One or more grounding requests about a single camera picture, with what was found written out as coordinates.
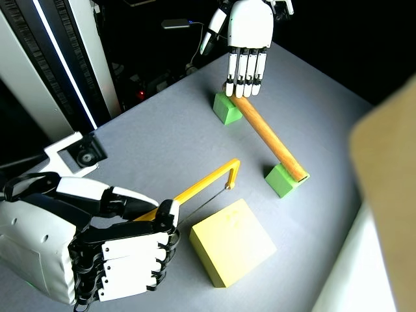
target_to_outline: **green cube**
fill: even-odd
[[[276,165],[272,171],[266,176],[267,183],[278,193],[279,197],[282,198],[285,195],[288,195],[292,190],[301,185],[307,177],[300,182],[296,182],[292,176],[286,171],[285,167],[282,164]]]
[[[242,117],[240,110],[236,108],[224,93],[217,93],[215,95],[213,109],[224,125],[235,122]]]

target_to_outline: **yellow block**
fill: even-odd
[[[243,199],[194,225],[189,239],[215,287],[229,287],[276,251]]]

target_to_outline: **gray table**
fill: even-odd
[[[370,109],[360,97],[277,45],[261,92],[250,101],[311,177],[279,199],[264,176],[275,156],[241,119],[212,111],[224,56],[99,128],[109,158],[89,177],[162,201],[237,157],[236,187],[185,220],[177,255],[157,292],[93,304],[91,311],[310,311],[358,211],[348,134]],[[179,220],[217,193],[226,177],[181,207]],[[244,198],[278,251],[229,289],[215,289],[188,235],[191,225]],[[71,311],[0,267],[1,311]]]

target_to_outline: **brown wooden dowel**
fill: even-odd
[[[305,179],[307,177],[306,171],[300,166],[253,105],[245,97],[239,99],[233,95],[230,97],[230,100],[241,111],[244,117],[246,117],[250,125],[252,125],[263,141],[265,141],[293,179],[297,182]]]

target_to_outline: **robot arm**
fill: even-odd
[[[291,0],[267,1],[270,2],[271,7],[262,0],[240,0],[235,4],[225,0],[214,13],[208,26],[200,47],[202,55],[208,54],[218,40],[218,34],[229,14],[227,96],[233,94],[234,85],[235,96],[238,98],[259,93],[265,71],[267,49],[272,42],[273,14],[281,21],[294,13]]]
[[[159,207],[152,221],[135,218]],[[179,241],[179,204],[54,172],[10,180],[0,202],[0,260],[74,311],[156,290]],[[93,216],[122,216],[107,228]]]

